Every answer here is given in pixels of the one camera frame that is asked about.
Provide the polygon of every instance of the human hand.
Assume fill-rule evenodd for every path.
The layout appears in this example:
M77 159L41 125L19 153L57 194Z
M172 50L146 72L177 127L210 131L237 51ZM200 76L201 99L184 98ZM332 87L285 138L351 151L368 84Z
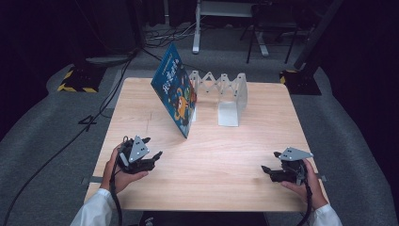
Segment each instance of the human hand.
M314 172L313 166L311 162L307 159L303 159L303 162L306 165L306 169L308 170L308 183L311 187L311 207L315 210L318 209L326 204L328 204L326 198L323 195L322 188L320 187L319 179ZM303 202L307 202L307 192L306 187L304 184L298 186L297 184L290 183L290 182L281 182L282 186L294 191L296 194L299 195L300 199Z
M118 148L120 148L120 145L118 145L114 149L113 153L111 154L111 158L109 159L108 162L106 162L103 174L103 181L100 185L100 188L109 190L109 180L111 179L111 174L112 174L112 169L114 168L115 159L118 156ZM119 166L116 167L115 172L118 172L115 175L115 187L117 194L133 181L137 181L149 174L147 171L141 171L136 174L125 173L123 171L120 171Z

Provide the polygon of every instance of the chair leg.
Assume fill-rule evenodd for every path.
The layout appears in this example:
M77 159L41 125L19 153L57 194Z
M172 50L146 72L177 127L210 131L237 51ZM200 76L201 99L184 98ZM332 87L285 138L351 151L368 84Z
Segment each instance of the chair leg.
M282 35L285 34L284 32L280 32L279 35L275 38L276 42L282 42Z
M250 27L250 25L246 27L246 29L244 30L243 34L240 37L240 40L242 40L244 38L244 35L247 33L247 30L249 27Z
M284 61L285 64L288 62L288 57L290 57L291 50L293 49L293 45L294 45L294 41L295 41L297 32L298 32L298 27L295 28L293 39L291 40L291 45L290 45L290 48L288 49L287 57L285 58L285 61Z
M255 38L255 26L252 28L252 34L250 35L250 41L249 41L249 50L248 50L248 55L247 55L247 63L249 63L249 57L250 57L250 51L252 50L252 44L253 44L253 38Z

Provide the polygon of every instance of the person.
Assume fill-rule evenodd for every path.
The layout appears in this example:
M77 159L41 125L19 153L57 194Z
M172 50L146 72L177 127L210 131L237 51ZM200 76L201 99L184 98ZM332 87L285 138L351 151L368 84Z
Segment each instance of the person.
M311 225L331 225L340 226L342 225L340 218L338 217L335 210L326 200L323 195L322 188L320 187L319 179L314 172L314 168L308 159L303 159L308 171L308 183L311 187L311 207L313 213L311 214ZM305 185L298 186L297 184L290 182L281 182L282 186L294 191L299 195L303 202L307 202L307 192Z
M97 192L91 196L88 201L79 209L75 218L73 219L71 226L79 225L109 225L112 218L112 209L115 208L115 203L109 192L109 180L111 178L112 169L115 164L115 159L118 155L118 147L116 147L111 154L109 161L105 165L103 181ZM306 168L308 170L308 182L311 187L312 197L311 206L313 212L311 214L311 225L313 226L340 226L341 220L328 203L323 195L322 189L320 187L317 175L314 172L311 163L307 160L303 160ZM117 194L121 192L130 183L140 180L141 178L147 176L149 173L147 171L141 171L136 174L128 174L120 171L116 174L116 192ZM296 194L299 195L303 202L306 202L307 192L304 185L298 186L290 182L281 182L283 187L286 187Z
M117 146L111 154L108 162L105 164L105 169L103 173L103 181L100 188L96 193L91 196L88 201L79 209L73 219L71 226L77 225L109 225L112 218L112 209L114 209L115 203L109 192L109 180L111 179L112 169L114 168L115 159L118 155ZM147 176L149 173L147 171L141 171L136 174L129 174L120 171L115 175L115 187L117 194L121 192L130 183L140 180L141 178Z

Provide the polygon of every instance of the white sleeve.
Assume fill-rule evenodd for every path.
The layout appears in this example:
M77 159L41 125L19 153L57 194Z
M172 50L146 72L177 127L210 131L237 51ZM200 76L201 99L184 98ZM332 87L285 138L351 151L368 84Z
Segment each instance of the white sleeve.
M342 226L340 218L330 204L316 209L311 214L312 226Z
M113 208L115 208L115 203L112 200L111 193L106 189L100 188L80 208L71 226L109 225Z

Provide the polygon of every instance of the children's book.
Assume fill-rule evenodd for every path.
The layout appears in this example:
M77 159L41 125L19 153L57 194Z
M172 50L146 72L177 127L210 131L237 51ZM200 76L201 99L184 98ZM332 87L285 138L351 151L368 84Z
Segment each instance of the children's book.
M185 138L195 114L197 94L173 43L168 47L152 87Z

